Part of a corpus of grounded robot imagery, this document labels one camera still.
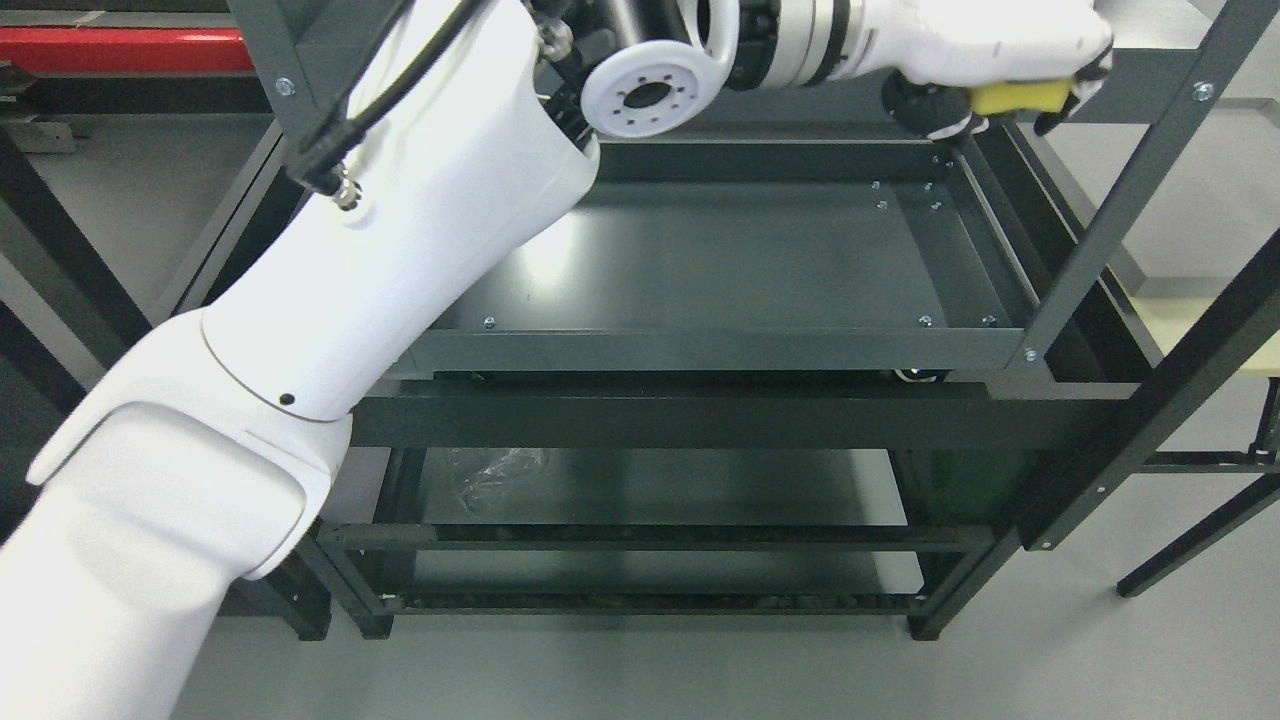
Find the yellow sponge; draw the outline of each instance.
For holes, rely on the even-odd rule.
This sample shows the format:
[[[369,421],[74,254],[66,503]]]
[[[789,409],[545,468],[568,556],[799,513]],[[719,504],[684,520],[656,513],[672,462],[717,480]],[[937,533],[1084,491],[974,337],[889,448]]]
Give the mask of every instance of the yellow sponge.
[[[1012,110],[1056,113],[1071,94],[1071,78],[1047,82],[997,82],[969,91],[969,104],[979,115],[998,115]]]

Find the black ring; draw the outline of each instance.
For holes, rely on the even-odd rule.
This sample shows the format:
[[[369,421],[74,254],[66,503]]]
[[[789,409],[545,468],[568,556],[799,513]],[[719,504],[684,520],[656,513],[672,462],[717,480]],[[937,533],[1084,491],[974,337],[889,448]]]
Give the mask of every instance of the black ring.
[[[831,76],[840,63],[840,51],[845,49],[845,37],[849,35],[849,0],[832,0],[831,9],[831,37],[827,40],[827,53],[822,56],[822,63],[814,70],[805,87],[813,87]]]

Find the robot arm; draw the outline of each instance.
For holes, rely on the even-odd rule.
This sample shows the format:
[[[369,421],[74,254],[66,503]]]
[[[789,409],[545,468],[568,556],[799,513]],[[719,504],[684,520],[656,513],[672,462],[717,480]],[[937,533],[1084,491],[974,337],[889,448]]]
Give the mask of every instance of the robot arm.
[[[403,92],[376,123],[352,126],[352,147],[316,143],[311,159],[332,164],[303,176],[321,192],[216,302],[131,350],[36,459],[28,479],[44,492],[0,548],[4,717],[166,716],[228,584],[275,568],[316,518],[351,407],[467,287],[590,188],[590,126],[654,135],[704,108],[733,72],[749,15],[736,0],[480,0],[404,87],[466,4],[413,4],[344,118]],[[846,5],[847,18],[836,12]],[[975,69],[982,53],[920,29],[934,5],[777,3],[760,85],[879,64],[902,64],[914,82],[1025,79],[1007,64]],[[788,23],[805,13],[799,53],[790,38],[804,33]],[[1000,31],[1009,53],[1029,53],[1015,42],[1024,31]],[[956,49],[924,53],[922,38]],[[1034,74],[1070,76],[1096,45]],[[540,58],[563,81],[545,102]]]

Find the red beam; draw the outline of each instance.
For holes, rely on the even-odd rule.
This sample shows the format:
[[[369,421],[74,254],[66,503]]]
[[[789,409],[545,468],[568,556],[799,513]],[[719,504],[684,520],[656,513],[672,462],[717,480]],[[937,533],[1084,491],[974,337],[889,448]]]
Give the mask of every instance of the red beam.
[[[0,60],[37,76],[253,70],[234,28],[0,27]]]

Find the wheel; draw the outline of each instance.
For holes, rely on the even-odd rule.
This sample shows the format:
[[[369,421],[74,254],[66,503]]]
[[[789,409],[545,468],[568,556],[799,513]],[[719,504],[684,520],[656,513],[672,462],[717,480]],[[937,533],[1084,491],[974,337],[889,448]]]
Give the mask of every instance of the wheel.
[[[940,383],[947,378],[951,370],[920,370],[910,368],[908,370],[893,370],[893,377],[904,383]]]

